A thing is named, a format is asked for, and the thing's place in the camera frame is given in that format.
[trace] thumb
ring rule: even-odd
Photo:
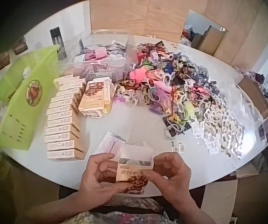
[[[142,174],[146,176],[148,180],[153,182],[154,185],[157,186],[157,188],[162,191],[166,185],[168,184],[168,180],[164,179],[161,174],[157,173],[156,171],[153,171],[151,169],[149,170],[143,170]]]
[[[131,187],[130,183],[119,182],[119,183],[114,183],[111,186],[104,188],[104,191],[106,193],[115,195],[117,193],[124,192],[127,188],[130,188],[130,187]]]

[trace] plastic storage bin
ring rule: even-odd
[[[83,60],[88,51],[99,47],[107,49],[114,43],[122,44],[125,56],[106,57],[100,60]],[[64,43],[67,59],[59,64],[62,72],[73,68],[78,73],[85,72],[85,78],[90,81],[96,77],[111,77],[113,81],[126,78],[133,64],[137,63],[137,51],[133,35],[124,30],[93,30],[83,32],[70,41]]]
[[[22,55],[0,80],[0,148],[27,150],[59,73],[57,46]],[[29,67],[29,75],[23,71]]]

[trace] hand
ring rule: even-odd
[[[110,161],[114,154],[102,153],[89,157],[86,170],[82,175],[81,186],[76,193],[79,206],[83,211],[107,203],[115,194],[125,191],[129,183],[114,183],[102,187],[100,182],[115,182],[117,162]]]
[[[185,204],[192,200],[189,192],[191,170],[178,153],[162,153],[156,156],[153,170],[145,170],[143,174],[178,211],[182,211]]]

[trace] wooden cabinet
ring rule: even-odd
[[[178,42],[193,10],[228,31],[214,57],[251,69],[268,43],[268,0],[90,0],[92,29]]]

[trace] tabletop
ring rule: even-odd
[[[161,41],[161,39],[145,36],[136,35],[134,37],[136,44]],[[211,80],[217,81],[219,88],[233,86],[242,79],[242,74],[210,55],[183,45],[176,49],[176,45],[168,41],[164,41],[164,44],[169,51],[180,50],[192,62],[206,67]],[[268,145],[266,140],[260,140],[258,130],[246,130],[241,159],[234,156],[229,158],[224,153],[210,155],[204,142],[201,139],[196,139],[191,129],[172,140],[167,139],[164,133],[165,125],[160,115],[152,113],[147,107],[130,107],[119,102],[114,102],[109,115],[101,119],[79,117],[81,121],[80,139],[84,148],[87,149],[84,160],[52,161],[47,159],[47,149],[44,143],[46,115],[42,116],[38,122],[29,150],[4,149],[4,152],[37,175],[62,186],[78,189],[89,155],[94,153],[108,131],[120,135],[129,143],[145,141],[155,149],[155,154],[170,152],[173,141],[174,144],[182,143],[185,145],[185,150],[181,153],[181,156],[192,170],[190,189],[193,189],[232,173],[253,159]],[[159,190],[150,183],[142,196],[159,195]]]

